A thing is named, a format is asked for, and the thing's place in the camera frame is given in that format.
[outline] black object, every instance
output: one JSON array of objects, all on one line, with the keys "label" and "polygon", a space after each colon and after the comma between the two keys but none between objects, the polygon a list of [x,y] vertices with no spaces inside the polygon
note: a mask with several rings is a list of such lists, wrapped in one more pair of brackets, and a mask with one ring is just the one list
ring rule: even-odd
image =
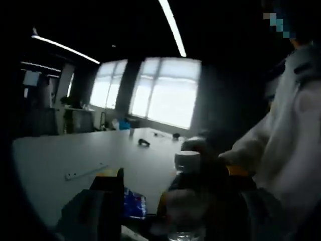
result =
[{"label": "black object", "polygon": [[178,140],[180,136],[181,136],[181,134],[179,134],[179,133],[174,133],[174,134],[173,134],[173,139],[174,139],[174,140]]},{"label": "black object", "polygon": [[145,146],[147,146],[147,147],[150,146],[150,143],[149,143],[148,141],[144,140],[144,139],[139,139],[139,140],[138,140],[138,144],[139,144],[140,146],[142,146],[142,145],[145,145]]},{"label": "black object", "polygon": [[100,114],[99,128],[101,128],[102,126],[105,126],[105,128],[108,128],[108,126],[107,126],[106,124],[108,124],[108,123],[106,122],[106,113],[105,113],[105,112],[102,112],[102,113]]},{"label": "black object", "polygon": [[120,169],[117,177],[95,177],[89,190],[73,197],[63,207],[56,231],[67,240],[120,240],[123,213]]},{"label": "black object", "polygon": [[154,137],[160,137],[160,138],[165,137],[162,133],[157,133],[157,132],[153,132],[153,133],[154,133]]}]

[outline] yellow part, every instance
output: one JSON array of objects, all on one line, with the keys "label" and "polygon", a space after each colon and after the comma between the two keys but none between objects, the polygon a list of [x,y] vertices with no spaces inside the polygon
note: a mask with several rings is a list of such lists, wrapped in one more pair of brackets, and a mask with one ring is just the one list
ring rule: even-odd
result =
[{"label": "yellow part", "polygon": [[240,166],[226,166],[227,169],[229,170],[230,176],[242,176],[242,177],[247,177],[249,173],[245,171],[243,168]]},{"label": "yellow part", "polygon": [[105,168],[101,171],[99,171],[96,176],[97,177],[117,177],[117,172],[119,169],[111,169],[111,168]]}]

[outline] white table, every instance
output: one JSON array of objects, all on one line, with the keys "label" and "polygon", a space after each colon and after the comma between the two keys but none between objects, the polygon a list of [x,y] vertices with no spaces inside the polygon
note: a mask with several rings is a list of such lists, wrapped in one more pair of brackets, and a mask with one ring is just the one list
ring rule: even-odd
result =
[{"label": "white table", "polygon": [[[17,172],[34,209],[46,225],[53,227],[61,208],[77,193],[90,187],[96,171],[66,180],[68,173],[84,173],[96,167],[124,168],[124,184],[146,196],[148,213],[156,213],[159,198],[175,175],[174,154],[182,141],[171,135],[154,137],[159,131],[136,129],[21,138],[14,141]],[[144,138],[149,148],[137,142]]]}]

